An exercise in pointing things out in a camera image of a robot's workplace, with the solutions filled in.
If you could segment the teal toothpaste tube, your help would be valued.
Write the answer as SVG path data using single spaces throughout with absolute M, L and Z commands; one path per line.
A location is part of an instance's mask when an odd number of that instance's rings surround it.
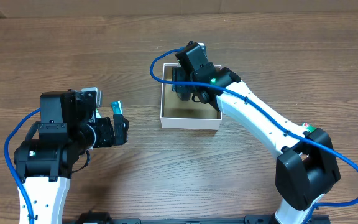
M 110 103 L 110 105 L 111 105 L 114 115 L 123 114 L 122 103 L 120 100 L 113 101 Z

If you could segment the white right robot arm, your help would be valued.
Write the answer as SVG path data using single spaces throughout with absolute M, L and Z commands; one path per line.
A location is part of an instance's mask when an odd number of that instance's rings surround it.
M 211 105 L 243 125 L 276 161 L 275 185 L 283 200 L 275 223 L 306 223 L 315 205 L 341 178 L 336 157 L 298 140 L 294 134 L 332 147 L 320 128 L 312 131 L 287 120 L 257 98 L 232 70 L 217 70 L 206 56 L 206 47 L 189 42 L 175 54 L 181 66 L 173 77 L 190 86 L 178 86 L 178 97 Z

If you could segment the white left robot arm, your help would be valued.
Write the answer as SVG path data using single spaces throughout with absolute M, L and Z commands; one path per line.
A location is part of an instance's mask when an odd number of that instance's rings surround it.
M 113 101 L 113 117 L 102 117 L 102 93 L 96 88 L 42 93 L 40 120 L 14 152 L 13 174 L 20 200 L 20 223 L 61 223 L 73 165 L 94 148 L 127 142 L 129 122 L 122 103 Z

